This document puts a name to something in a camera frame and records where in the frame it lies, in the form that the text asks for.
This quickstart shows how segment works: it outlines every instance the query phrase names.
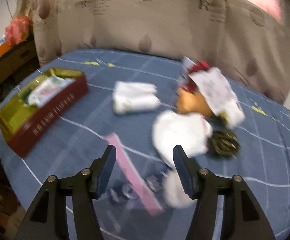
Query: orange box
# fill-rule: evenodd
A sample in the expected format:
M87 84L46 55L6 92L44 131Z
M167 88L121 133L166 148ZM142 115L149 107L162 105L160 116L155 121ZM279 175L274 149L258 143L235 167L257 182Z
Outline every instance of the orange box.
M3 44L0 45L0 56L5 54L7 51L9 51L12 47L10 46L9 42L6 41Z

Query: blue bedsheet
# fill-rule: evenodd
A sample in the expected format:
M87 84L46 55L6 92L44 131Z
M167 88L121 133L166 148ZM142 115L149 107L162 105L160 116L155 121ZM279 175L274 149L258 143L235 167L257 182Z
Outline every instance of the blue bedsheet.
M85 62L97 61L99 66ZM89 93L56 121L28 156L21 159L5 143L0 131L0 158L8 179L24 208L28 208L41 183L49 175L73 176L99 158L107 141L103 136L116 133L142 178L166 170L151 141L152 123L156 116L173 109L176 100L176 79L181 64L164 58L99 49L78 50L47 64L26 78L23 87L40 72L50 67L84 71ZM112 91L117 80L153 83L162 105L145 114L116 116L112 110ZM240 174L248 183L273 228L278 240L290 233L290 111L253 90L230 81L241 102L246 120L234 132L241 144L235 159L216 158L209 154L196 158L202 167L215 174L231 177ZM2 107L18 92L12 91ZM261 107L269 116L255 112ZM220 124L209 119L215 128ZM126 178L115 164L108 187L125 183ZM155 197L164 213L150 216L139 200L112 204L108 194L94 201L99 224L105 239L182 240L192 219L194 205L175 210L168 207L161 191ZM71 239L77 239L71 200L67 201ZM222 198L219 197L214 239L221 232Z

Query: red box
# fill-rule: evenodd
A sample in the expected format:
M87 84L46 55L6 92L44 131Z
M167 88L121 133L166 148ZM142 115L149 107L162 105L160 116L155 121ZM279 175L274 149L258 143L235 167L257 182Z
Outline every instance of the red box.
M54 96L46 105L42 108L37 107L34 114L12 135L8 134L10 131L6 131L6 129L8 130L6 128L8 122L4 117L4 107L2 108L2 111L0 111L0 128L8 146L20 157L25 157L59 116L88 92L85 74L80 73L81 76L76 77L73 83Z

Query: orange object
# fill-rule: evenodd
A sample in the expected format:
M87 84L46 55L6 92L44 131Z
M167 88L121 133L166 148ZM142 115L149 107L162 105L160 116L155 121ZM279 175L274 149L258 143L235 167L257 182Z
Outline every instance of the orange object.
M12 20L5 29L5 35L9 44L14 46L27 40L31 32L32 21L27 16L19 16Z
M5 54L7 51L11 49L11 45L9 44L8 41L4 42L3 44L0 45L0 56Z
M183 88L178 88L177 93L176 107L178 114L200 113L205 117L214 115L200 92L192 94Z

